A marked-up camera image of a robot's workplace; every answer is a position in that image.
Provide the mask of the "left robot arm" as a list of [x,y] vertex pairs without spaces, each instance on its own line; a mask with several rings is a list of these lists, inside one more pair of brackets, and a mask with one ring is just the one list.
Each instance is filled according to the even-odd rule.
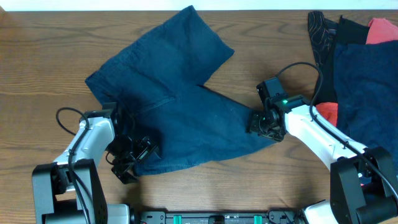
[[108,204],[98,175],[103,156],[123,183],[138,181],[135,168],[159,153],[148,136],[131,136],[124,111],[116,105],[82,113],[79,130],[53,162],[32,172],[37,223],[139,223],[128,204]]

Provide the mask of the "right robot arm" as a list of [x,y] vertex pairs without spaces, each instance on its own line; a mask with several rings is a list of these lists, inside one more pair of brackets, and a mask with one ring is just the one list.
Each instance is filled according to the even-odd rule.
[[330,171],[330,199],[301,209],[296,223],[380,223],[397,216],[397,179],[388,151],[349,138],[304,96],[289,97],[278,78],[256,89],[264,110],[252,113],[248,132],[277,142],[291,134]]

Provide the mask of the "navy blue shorts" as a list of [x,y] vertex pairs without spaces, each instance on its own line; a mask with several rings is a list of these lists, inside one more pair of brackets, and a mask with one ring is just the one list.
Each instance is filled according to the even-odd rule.
[[233,53],[188,6],[86,79],[100,103],[117,102],[136,120],[136,136],[158,145],[159,154],[136,165],[136,174],[188,169],[272,145],[246,132],[250,108],[205,87]]

